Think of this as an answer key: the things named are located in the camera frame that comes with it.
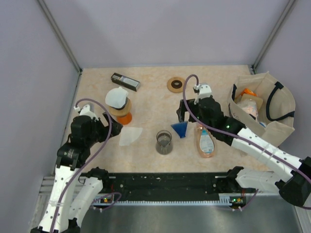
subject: black box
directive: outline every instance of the black box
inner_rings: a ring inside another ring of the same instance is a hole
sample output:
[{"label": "black box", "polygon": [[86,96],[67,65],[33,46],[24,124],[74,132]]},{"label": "black box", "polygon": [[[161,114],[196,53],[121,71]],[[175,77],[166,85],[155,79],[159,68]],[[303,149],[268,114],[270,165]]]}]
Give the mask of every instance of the black box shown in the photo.
[{"label": "black box", "polygon": [[113,83],[116,83],[120,86],[124,86],[132,91],[137,91],[140,87],[140,82],[139,81],[136,81],[134,79],[131,79],[129,77],[126,77],[124,75],[120,75],[120,74],[117,74],[117,73],[114,73],[112,76],[111,76],[111,81]]}]

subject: clear plastic container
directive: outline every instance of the clear plastic container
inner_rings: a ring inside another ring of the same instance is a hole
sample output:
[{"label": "clear plastic container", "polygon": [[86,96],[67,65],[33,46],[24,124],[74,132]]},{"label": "clear plastic container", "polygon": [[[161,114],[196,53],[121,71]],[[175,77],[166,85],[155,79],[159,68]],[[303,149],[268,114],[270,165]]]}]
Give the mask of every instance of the clear plastic container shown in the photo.
[{"label": "clear plastic container", "polygon": [[202,125],[194,128],[195,141],[198,152],[202,158],[209,158],[216,154],[216,139]]}]

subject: gray floor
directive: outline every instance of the gray floor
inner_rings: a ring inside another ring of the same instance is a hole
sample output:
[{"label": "gray floor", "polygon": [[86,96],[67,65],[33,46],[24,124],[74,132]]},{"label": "gray floor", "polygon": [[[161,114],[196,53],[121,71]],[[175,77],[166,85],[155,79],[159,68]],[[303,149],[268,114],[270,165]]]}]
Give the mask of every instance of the gray floor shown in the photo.
[{"label": "gray floor", "polygon": [[256,197],[243,212],[213,206],[114,206],[90,210],[81,233],[300,233],[294,208]]}]

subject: beige bag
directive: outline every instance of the beige bag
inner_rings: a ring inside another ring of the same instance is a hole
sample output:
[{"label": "beige bag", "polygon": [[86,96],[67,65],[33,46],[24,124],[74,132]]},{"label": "beige bag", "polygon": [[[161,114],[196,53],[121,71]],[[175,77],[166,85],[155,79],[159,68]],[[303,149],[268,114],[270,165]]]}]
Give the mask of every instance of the beige bag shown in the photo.
[{"label": "beige bag", "polygon": [[[263,127],[252,116],[242,110],[234,99],[248,88],[263,99],[258,112],[259,121],[264,122]],[[228,95],[229,113],[232,117],[244,123],[262,139],[278,147],[295,130],[294,111],[295,100],[289,89],[284,87],[268,72],[256,75],[239,76]]]}]

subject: bottle label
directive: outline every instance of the bottle label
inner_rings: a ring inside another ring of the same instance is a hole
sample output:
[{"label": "bottle label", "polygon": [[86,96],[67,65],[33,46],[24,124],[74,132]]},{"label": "bottle label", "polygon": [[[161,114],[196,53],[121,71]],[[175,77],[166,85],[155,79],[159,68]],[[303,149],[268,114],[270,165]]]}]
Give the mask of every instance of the bottle label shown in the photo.
[{"label": "bottle label", "polygon": [[202,130],[201,138],[200,138],[200,149],[204,153],[212,153],[214,151],[214,143],[210,136],[208,135],[208,132],[206,130]]}]

